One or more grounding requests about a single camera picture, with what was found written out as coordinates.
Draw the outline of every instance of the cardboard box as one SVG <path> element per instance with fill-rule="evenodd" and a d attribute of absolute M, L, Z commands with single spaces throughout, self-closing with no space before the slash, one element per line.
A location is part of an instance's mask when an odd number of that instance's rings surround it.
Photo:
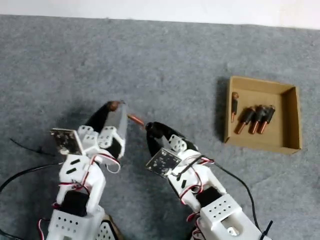
<path fill-rule="evenodd" d="M 302 131 L 298 88 L 294 85 L 232 76 L 227 90 L 224 142 L 283 154 L 293 154 L 302 149 Z M 232 92 L 239 95 L 237 114 L 231 122 Z M 251 123 L 241 134 L 235 129 L 244 109 L 250 106 L 274 105 L 275 113 L 263 134 L 249 133 Z"/>

